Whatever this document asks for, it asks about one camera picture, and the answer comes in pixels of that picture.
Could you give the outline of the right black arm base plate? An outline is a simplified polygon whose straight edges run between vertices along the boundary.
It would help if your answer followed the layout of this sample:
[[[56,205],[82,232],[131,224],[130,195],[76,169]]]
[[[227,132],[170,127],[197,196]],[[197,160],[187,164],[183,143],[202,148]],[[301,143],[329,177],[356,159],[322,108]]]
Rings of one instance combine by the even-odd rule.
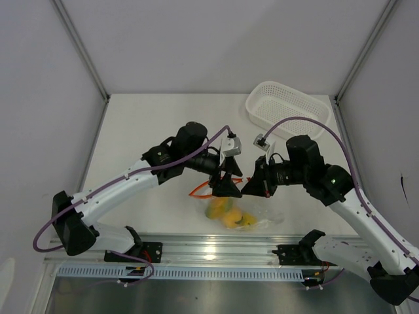
[[[321,266],[322,261],[317,258],[311,248],[301,245],[277,245],[272,253],[278,257],[281,266]]]

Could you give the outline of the yellow green mango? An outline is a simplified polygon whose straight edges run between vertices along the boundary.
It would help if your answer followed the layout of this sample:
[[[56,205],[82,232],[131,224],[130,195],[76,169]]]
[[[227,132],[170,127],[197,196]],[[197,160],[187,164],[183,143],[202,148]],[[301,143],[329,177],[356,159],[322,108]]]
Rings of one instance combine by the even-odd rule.
[[[205,210],[205,215],[209,219],[218,219],[223,217],[233,207],[232,198],[212,198]]]

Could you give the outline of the clear orange zip top bag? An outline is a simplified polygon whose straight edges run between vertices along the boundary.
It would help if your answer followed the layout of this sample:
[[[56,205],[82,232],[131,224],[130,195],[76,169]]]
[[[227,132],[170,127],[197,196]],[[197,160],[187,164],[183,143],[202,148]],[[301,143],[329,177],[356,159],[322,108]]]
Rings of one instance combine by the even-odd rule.
[[[209,187],[209,182],[206,181],[198,185],[194,190],[189,193],[189,197],[192,198],[196,204],[196,209],[205,215],[206,207],[212,198],[212,189]],[[240,225],[237,228],[227,228],[221,222],[221,218],[209,219],[216,222],[218,225],[223,226],[229,230],[239,231],[250,231],[250,230],[262,230],[271,226],[279,225],[285,221],[284,212],[276,206],[273,206],[268,198],[261,198],[257,196],[242,196],[242,198],[232,198],[234,201],[231,210],[240,210],[243,213],[250,213],[255,216],[258,220],[256,227],[252,229],[242,228]]]

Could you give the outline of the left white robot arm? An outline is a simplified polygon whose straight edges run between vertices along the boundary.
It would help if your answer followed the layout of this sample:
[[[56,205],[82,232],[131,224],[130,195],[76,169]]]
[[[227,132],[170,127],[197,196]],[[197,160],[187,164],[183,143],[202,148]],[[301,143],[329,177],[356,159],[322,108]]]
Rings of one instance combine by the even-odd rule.
[[[120,254],[129,262],[136,261],[144,247],[139,234],[130,226],[100,224],[99,219],[137,193],[182,175],[184,169],[208,175],[209,186],[217,197],[241,198],[232,180],[242,176],[235,160],[242,150],[240,139],[230,131],[221,146],[211,152],[214,141],[204,125],[189,122],[103,186],[73,196],[64,191],[56,194],[52,225],[67,255],[94,249],[105,251],[108,260]]]

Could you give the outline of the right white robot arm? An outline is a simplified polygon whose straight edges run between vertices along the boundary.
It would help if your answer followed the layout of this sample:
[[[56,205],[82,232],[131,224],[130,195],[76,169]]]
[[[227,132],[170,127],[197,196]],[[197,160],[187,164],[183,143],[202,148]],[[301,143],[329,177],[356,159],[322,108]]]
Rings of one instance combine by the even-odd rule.
[[[391,305],[402,304],[418,288],[418,248],[386,222],[343,167],[325,163],[315,141],[307,135],[288,139],[289,159],[280,163],[273,160],[274,146],[265,136],[258,135],[254,144],[266,153],[256,160],[242,194],[269,198],[278,186],[301,185],[343,218],[370,249],[362,251],[312,230],[299,241],[303,262],[338,265],[368,281]]]

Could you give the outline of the orange fruit with leaf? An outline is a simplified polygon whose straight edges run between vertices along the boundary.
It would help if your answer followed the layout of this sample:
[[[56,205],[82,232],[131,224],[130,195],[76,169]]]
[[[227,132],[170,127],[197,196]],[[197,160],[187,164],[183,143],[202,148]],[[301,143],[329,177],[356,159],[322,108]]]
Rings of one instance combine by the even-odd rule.
[[[221,218],[221,222],[227,228],[237,228],[242,220],[242,212],[240,210],[230,210]]]

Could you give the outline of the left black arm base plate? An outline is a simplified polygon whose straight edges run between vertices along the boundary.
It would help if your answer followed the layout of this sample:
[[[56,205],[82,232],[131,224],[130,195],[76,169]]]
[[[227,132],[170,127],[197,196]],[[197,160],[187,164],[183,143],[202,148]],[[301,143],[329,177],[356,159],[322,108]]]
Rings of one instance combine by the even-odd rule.
[[[146,260],[150,263],[160,263],[163,252],[162,242],[143,242],[143,246],[139,247],[135,245],[128,252],[124,253],[127,257],[123,257],[119,254],[106,251],[104,255],[105,262],[137,262],[133,257]]]

